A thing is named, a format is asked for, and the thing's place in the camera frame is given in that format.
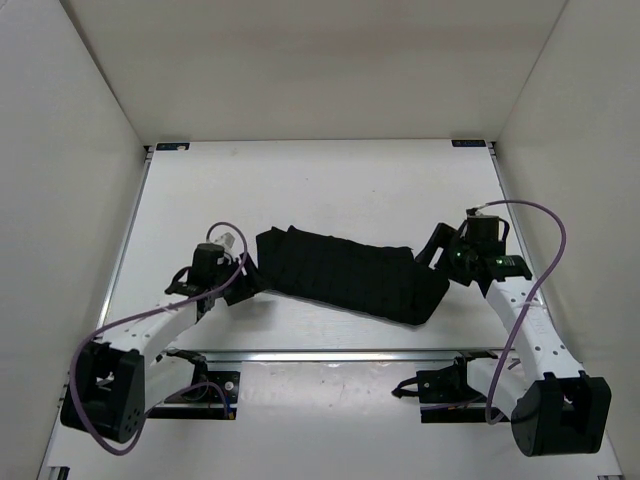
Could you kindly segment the black pleated skirt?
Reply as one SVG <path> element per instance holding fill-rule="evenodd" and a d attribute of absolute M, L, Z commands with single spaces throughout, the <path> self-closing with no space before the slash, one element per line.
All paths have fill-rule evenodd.
<path fill-rule="evenodd" d="M 446 295 L 446 275 L 418 263 L 408 247 L 376 247 L 276 227 L 256 236 L 258 270 L 292 297 L 419 326 Z"/>

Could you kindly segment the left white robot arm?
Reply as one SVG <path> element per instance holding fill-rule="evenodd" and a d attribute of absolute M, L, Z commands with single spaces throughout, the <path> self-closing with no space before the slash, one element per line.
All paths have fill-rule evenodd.
<path fill-rule="evenodd" d="M 175 397 L 196 402 L 222 387 L 209 377 L 206 357 L 174 346 L 217 300 L 247 300 L 266 284 L 248 253 L 232 257 L 220 243 L 197 245 L 190 265 L 178 270 L 152 314 L 100 331 L 72 360 L 60 411 L 63 426 L 93 433 L 101 442 L 135 442 L 147 414 Z"/>

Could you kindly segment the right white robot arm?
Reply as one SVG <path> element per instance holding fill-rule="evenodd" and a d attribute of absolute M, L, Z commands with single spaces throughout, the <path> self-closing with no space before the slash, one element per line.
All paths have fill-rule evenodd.
<path fill-rule="evenodd" d="M 478 285 L 513 340 L 506 349 L 520 371 L 496 369 L 508 355 L 463 352 L 450 366 L 417 373 L 419 398 L 432 405 L 490 399 L 528 457 L 595 454 L 610 387 L 587 374 L 557 334 L 525 260 L 506 252 L 509 228 L 498 216 L 469 213 L 457 228 L 438 224 L 417 259 L 463 286 Z"/>

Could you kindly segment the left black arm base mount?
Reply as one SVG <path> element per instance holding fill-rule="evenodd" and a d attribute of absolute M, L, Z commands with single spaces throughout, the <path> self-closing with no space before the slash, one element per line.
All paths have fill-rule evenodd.
<path fill-rule="evenodd" d="M 152 419 L 234 421 L 241 372 L 195 351 L 170 349 L 156 357 L 147 380 Z"/>

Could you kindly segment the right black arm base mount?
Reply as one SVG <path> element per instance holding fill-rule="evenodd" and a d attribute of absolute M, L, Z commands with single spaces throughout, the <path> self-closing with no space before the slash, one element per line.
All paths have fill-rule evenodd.
<path fill-rule="evenodd" d="M 461 352 L 445 367 L 417 370 L 391 395 L 417 399 L 422 424 L 484 423 L 486 397 L 471 388 L 466 379 L 468 364 L 477 359 L 497 360 L 498 356 L 490 351 Z"/>

